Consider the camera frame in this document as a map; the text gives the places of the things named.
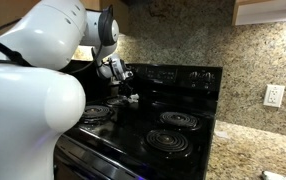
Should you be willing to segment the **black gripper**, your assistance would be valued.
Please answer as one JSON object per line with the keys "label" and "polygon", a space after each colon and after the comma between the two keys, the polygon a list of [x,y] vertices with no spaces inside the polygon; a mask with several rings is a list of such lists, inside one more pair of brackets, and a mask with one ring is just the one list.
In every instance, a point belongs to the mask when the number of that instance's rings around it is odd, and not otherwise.
{"label": "black gripper", "polygon": [[133,94],[133,87],[131,86],[132,78],[120,81],[117,84],[118,94],[126,97],[130,97]]}

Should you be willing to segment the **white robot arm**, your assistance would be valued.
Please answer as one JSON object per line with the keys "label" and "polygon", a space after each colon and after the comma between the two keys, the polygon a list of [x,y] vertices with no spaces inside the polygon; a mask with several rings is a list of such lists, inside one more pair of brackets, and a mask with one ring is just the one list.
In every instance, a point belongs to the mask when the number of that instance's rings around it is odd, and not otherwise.
{"label": "white robot arm", "polygon": [[99,74],[124,80],[116,54],[119,27],[111,8],[80,0],[40,0],[3,26],[0,36],[0,180],[54,180],[59,137],[84,112],[80,82],[64,69],[78,46],[89,46]]}

